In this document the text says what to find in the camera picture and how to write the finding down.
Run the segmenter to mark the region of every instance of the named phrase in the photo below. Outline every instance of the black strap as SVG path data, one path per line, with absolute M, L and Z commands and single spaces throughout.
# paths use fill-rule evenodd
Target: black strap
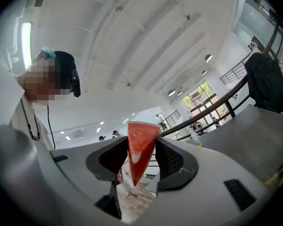
M 39 132 L 38 123 L 37 123 L 37 120 L 36 120 L 36 115 L 34 114 L 34 110 L 33 110 L 33 116 L 34 116 L 34 122 L 36 123 L 37 131 L 38 131 L 38 137 L 35 137 L 35 136 L 33 135 L 32 127 L 31 127 L 31 125 L 29 124 L 29 121 L 28 121 L 28 118 L 27 118 L 27 115 L 26 115 L 26 112 L 25 112 L 25 109 L 24 109 L 24 105 L 23 105 L 22 98 L 21 98 L 21 104 L 22 104 L 23 112 L 24 112 L 24 115 L 25 115 L 25 118 L 26 118 L 26 122 L 27 122 L 28 130 L 29 130 L 29 134 L 31 135 L 31 137 L 32 137 L 33 140 L 39 141 L 39 140 L 40 140 L 40 132 Z
M 50 129 L 51 137 L 53 141 L 53 148 L 56 149 L 55 140 L 53 139 L 53 134 L 52 134 L 52 130 L 51 130 L 50 122 L 49 122 L 49 106 L 47 106 L 47 120 L 48 120 L 48 125 L 49 125 L 49 129 Z

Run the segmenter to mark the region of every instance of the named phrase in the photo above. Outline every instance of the black jacket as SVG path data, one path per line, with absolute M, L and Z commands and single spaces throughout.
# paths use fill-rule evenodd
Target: black jacket
M 250 97 L 257 107 L 280 113 L 283 111 L 283 75 L 279 64 L 260 53 L 245 63 Z

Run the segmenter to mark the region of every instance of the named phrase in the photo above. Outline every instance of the tree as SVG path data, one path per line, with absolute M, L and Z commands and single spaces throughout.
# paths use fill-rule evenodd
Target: tree
M 213 91 L 212 87 L 208 84 L 207 81 L 204 81 L 204 82 L 200 85 L 200 87 L 206 92 L 206 94 L 207 94 L 208 96 L 211 96 L 212 94 L 214 94 L 214 91 Z M 198 92 L 202 95 L 203 90 L 202 90 L 200 87 L 198 87 Z
M 185 105 L 188 107 L 189 110 L 192 109 L 192 106 L 191 106 L 192 100 L 189 96 L 185 96 L 183 98 L 183 102 L 185 103 Z

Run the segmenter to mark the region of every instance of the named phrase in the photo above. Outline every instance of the black handrail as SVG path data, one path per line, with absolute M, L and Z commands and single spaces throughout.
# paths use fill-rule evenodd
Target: black handrail
M 198 121 L 199 119 L 203 118 L 207 114 L 211 113 L 213 110 L 219 108 L 221 105 L 223 105 L 225 102 L 227 102 L 231 97 L 233 97 L 245 84 L 247 83 L 247 77 L 244 76 L 235 86 L 232 90 L 230 90 L 228 93 L 226 93 L 222 98 L 217 100 L 213 105 L 211 105 L 208 109 L 200 112 L 199 114 L 195 115 L 191 119 L 188 119 L 182 123 L 180 123 L 177 126 L 172 127 L 171 129 L 164 131 L 160 133 L 159 136 L 164 137 L 167 136 L 173 132 L 176 132 L 182 128 L 185 128 L 187 126 L 190 126 L 194 122 Z
M 250 95 L 247 95 L 238 105 L 236 105 L 236 106 L 233 108 L 233 110 L 238 109 L 249 97 L 250 97 Z M 213 122 L 210 123 L 209 125 L 205 126 L 204 128 L 201 128 L 201 129 L 199 129 L 199 130 L 197 130 L 197 131 L 195 131 L 195 132 L 196 132 L 196 133 L 199 133 L 199 132 L 202 132 L 202 133 L 203 133 L 204 130 L 206 130 L 207 128 L 209 128 L 209 127 L 215 125 L 217 122 L 223 120 L 225 117 L 227 117 L 227 116 L 229 116 L 229 115 L 230 115 L 230 113 L 228 112 L 228 113 L 224 114 L 223 116 L 221 116 L 218 120 L 213 121 Z M 186 139 L 186 138 L 188 138 L 188 137 L 190 137 L 190 135 L 186 135 L 186 136 L 181 137 L 181 138 L 178 138 L 178 139 L 176 139 L 176 140 L 177 140 L 177 141 L 181 141 L 181 140 Z
M 234 68 L 236 68 L 237 66 L 239 66 L 248 56 L 250 56 L 250 54 L 254 51 L 254 49 L 249 53 L 247 54 L 247 56 L 245 58 L 243 58 L 238 64 L 236 64 L 233 68 L 231 68 L 228 72 L 226 72 L 224 75 L 222 75 L 219 79 L 221 79 L 222 77 L 224 77 L 225 75 L 227 75 L 227 73 L 229 73 L 230 71 L 232 71 Z

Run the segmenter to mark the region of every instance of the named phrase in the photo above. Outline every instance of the person in background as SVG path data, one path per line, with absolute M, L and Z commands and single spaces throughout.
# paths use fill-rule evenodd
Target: person in background
M 201 124 L 198 124 L 197 127 L 198 127 L 198 130 L 202 129 L 202 125 L 201 125 Z M 198 135 L 198 136 L 202 136 L 202 135 L 203 135 L 203 132 L 200 131 L 200 132 L 197 133 L 197 135 Z
M 157 114 L 156 114 L 155 118 L 158 121 L 159 125 L 162 126 L 162 129 L 166 130 L 167 128 L 166 128 L 166 125 L 164 123 L 164 119 L 160 115 L 157 115 Z
M 218 121 L 215 123 L 215 126 L 216 126 L 216 128 L 218 128 L 220 126 Z
M 116 137 L 124 137 L 124 135 L 121 134 L 121 133 L 118 133 L 117 130 L 114 130 L 112 134 L 113 134 L 114 136 L 116 136 Z
M 105 140 L 105 137 L 103 137 L 103 136 L 99 137 L 99 141 L 104 141 L 104 140 Z

